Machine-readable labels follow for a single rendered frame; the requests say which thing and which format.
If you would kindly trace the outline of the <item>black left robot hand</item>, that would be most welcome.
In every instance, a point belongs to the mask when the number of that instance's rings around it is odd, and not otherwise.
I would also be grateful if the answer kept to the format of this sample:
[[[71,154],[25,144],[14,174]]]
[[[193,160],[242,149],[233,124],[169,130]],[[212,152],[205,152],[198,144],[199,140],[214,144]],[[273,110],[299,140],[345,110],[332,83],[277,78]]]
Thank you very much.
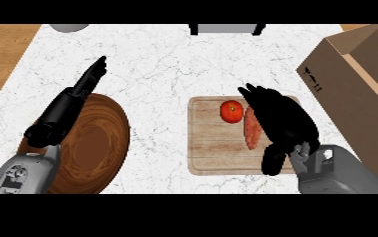
[[[105,60],[105,56],[96,60],[75,85],[62,90],[38,117],[37,123],[26,129],[23,136],[31,147],[44,148],[48,145],[57,145],[65,139],[87,97],[106,73]]]

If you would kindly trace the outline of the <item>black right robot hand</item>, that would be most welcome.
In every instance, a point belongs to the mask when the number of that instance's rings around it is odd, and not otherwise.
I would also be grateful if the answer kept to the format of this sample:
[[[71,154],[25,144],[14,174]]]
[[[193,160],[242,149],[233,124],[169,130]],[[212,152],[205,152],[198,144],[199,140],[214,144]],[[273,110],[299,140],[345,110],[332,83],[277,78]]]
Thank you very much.
[[[248,102],[271,144],[264,149],[261,172],[276,176],[295,146],[308,144],[308,154],[319,149],[319,131],[298,103],[274,89],[246,84],[237,88]]]

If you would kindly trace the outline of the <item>reddish sweet potato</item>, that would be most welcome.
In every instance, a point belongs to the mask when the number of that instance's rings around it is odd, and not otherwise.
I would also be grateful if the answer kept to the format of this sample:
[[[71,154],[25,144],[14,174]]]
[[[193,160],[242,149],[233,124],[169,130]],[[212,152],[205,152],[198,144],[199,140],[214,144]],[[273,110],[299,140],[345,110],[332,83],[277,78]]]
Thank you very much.
[[[258,145],[260,135],[261,126],[255,118],[254,110],[251,107],[248,107],[243,116],[243,137],[249,150],[252,150]]]

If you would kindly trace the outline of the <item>brown cardboard box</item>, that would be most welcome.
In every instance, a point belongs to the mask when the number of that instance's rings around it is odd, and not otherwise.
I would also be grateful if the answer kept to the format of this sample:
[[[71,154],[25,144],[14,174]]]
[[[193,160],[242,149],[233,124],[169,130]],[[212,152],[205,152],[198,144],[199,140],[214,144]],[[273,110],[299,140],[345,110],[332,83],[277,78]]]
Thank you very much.
[[[323,38],[296,73],[378,176],[378,24]]]

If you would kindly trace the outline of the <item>pale wooden cutting board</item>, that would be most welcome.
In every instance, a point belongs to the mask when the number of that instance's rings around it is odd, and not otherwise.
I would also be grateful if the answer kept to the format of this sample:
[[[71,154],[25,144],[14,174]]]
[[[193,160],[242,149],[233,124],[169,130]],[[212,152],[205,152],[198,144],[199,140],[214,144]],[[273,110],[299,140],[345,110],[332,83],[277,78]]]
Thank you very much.
[[[243,121],[227,123],[220,116],[221,103],[234,100],[246,108],[242,96],[199,96],[187,105],[187,167],[193,175],[260,175],[265,147],[260,134],[257,147],[248,149]]]

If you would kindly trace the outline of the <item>brown wooden bowl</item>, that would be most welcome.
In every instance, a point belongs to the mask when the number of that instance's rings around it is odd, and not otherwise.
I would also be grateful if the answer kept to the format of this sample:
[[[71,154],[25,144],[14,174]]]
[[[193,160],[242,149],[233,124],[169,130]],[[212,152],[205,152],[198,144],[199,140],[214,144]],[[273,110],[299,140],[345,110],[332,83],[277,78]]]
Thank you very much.
[[[97,194],[110,183],[127,156],[130,125],[119,104],[105,95],[90,94],[62,140],[60,164],[47,194]],[[22,138],[19,153],[44,154]]]

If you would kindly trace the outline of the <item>red tomato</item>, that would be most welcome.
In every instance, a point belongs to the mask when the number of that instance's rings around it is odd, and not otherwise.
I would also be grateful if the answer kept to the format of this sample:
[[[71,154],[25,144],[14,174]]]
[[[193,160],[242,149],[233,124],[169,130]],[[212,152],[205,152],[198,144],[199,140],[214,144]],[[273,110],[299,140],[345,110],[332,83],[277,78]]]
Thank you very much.
[[[220,117],[221,119],[233,124],[242,120],[243,107],[242,104],[234,100],[227,100],[220,105]]]

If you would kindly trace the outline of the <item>grey round object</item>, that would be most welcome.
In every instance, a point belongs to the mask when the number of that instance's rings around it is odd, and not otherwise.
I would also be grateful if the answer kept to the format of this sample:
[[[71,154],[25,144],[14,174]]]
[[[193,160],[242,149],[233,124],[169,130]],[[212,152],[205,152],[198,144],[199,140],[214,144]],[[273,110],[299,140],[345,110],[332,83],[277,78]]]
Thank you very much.
[[[51,24],[50,27],[60,33],[72,33],[82,30],[87,24]]]

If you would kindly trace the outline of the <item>grey appliance with black legs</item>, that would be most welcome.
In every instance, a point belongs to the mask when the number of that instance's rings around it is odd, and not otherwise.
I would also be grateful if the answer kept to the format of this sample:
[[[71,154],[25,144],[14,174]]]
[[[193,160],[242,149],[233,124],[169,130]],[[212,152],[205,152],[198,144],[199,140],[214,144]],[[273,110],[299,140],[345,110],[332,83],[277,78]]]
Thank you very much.
[[[251,33],[260,35],[265,28],[264,24],[190,24],[190,34],[199,33]]]

